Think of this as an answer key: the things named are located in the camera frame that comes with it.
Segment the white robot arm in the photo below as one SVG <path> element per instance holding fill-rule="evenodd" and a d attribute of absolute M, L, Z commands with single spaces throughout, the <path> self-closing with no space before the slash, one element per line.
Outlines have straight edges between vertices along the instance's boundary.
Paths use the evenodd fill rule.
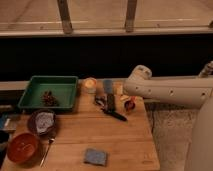
<path fill-rule="evenodd" d="M 213 171 L 213 76 L 153 79 L 149 68 L 138 65 L 123 88 L 130 96 L 198 108 L 184 171 Z"/>

